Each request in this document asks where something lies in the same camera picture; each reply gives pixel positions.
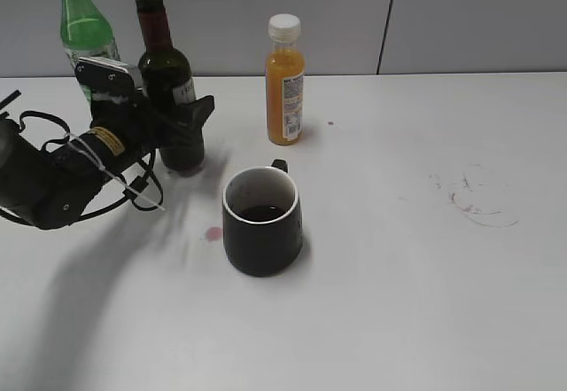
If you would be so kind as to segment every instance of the orange juice bottle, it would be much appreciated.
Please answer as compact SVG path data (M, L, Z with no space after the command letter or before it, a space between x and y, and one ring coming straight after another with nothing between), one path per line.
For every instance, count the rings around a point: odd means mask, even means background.
M266 60L268 137L277 145L292 145L301 135L305 60L297 49L299 19L277 14L269 20L274 48Z

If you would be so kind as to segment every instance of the white cable tie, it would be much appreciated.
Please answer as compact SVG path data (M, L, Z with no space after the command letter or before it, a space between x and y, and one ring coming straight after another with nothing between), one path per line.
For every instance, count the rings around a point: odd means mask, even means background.
M110 172L108 169L106 169L105 164L100 160L100 158L98 157L98 155L95 153L94 150L92 150L90 148L89 145L87 145L84 140L82 138L80 138L79 136L76 136L75 134L73 134L72 132L66 132L65 133L65 137L72 137L74 138L76 141L78 141L79 143L82 144L82 146L87 149L88 152L85 152L84 150L82 150L81 148L75 146L73 144L72 141L67 142L67 144L76 152L82 154L85 158L87 158L88 160L90 160L99 171L104 172L105 174L107 174L109 177L111 177L112 180L116 181L117 183L119 183L120 185L122 185L125 189L133 192L138 198L145 200L146 202L148 202L150 205L156 207L157 209L160 209L162 211L166 211L166 209L164 207L162 207L159 203L155 202L154 200L147 198L146 196L144 196L141 192L139 192L136 189L133 189L132 187L130 187L128 185L128 183L120 180L117 176L115 176L112 172Z

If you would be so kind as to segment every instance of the bottle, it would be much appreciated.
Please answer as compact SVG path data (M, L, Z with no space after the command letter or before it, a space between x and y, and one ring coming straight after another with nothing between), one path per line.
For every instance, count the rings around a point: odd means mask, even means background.
M173 46L163 0L136 0L136 8L146 49L138 67L148 97L154 108L173 115L196 100L189 61ZM162 147L159 154L167 168L188 175L205 157L202 134L192 145Z
M60 34L73 70L80 56L120 60L113 30L91 0L61 0ZM82 90L90 101L90 89Z
M266 61L268 137L277 145L297 143L301 135L305 60L296 45L300 32L299 19L291 14L269 20L274 44Z

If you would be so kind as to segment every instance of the mug handle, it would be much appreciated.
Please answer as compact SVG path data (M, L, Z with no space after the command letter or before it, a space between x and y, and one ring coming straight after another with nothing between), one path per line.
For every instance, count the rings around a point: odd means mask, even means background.
M278 168L283 172L287 172L287 162L283 159L274 159L272 162L272 168Z

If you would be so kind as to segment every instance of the liquid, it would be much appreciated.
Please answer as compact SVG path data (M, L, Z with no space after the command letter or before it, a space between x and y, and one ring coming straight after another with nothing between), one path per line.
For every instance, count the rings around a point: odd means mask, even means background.
M270 205L260 205L257 207L249 207L238 214L241 218L255 223L264 223L272 221L284 215L285 211L279 207L272 207Z
M268 104L268 137L277 145L292 145L299 139L284 137L282 115L282 79L297 76L305 70L303 55L295 48L272 51L266 61L266 101Z

